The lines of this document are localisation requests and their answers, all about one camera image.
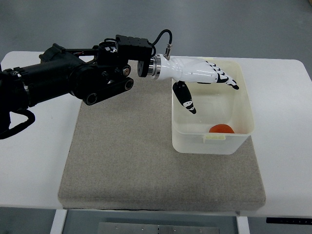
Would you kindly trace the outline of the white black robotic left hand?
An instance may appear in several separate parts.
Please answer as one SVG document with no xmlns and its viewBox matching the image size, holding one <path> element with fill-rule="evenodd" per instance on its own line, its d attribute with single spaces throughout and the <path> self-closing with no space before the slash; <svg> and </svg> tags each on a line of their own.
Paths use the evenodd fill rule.
<svg viewBox="0 0 312 234">
<path fill-rule="evenodd" d="M 154 80 L 173 79 L 172 86 L 179 103 L 192 114 L 196 113 L 187 83 L 222 83 L 239 89 L 236 81 L 216 64 L 203 58 L 170 57 L 156 55 L 150 59 L 147 75 Z"/>
</svg>

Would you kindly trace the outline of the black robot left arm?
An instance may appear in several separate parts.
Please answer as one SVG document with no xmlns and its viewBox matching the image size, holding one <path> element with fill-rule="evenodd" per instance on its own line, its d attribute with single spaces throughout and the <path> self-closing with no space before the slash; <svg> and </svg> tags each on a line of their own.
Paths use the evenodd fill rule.
<svg viewBox="0 0 312 234">
<path fill-rule="evenodd" d="M 117 35 L 91 49 L 66 49 L 57 44 L 39 56 L 40 63 L 0 72 L 0 137 L 6 139 L 35 121 L 30 107 L 71 94 L 93 105 L 130 90 L 130 60 L 145 77 L 156 53 L 147 39 Z"/>
</svg>

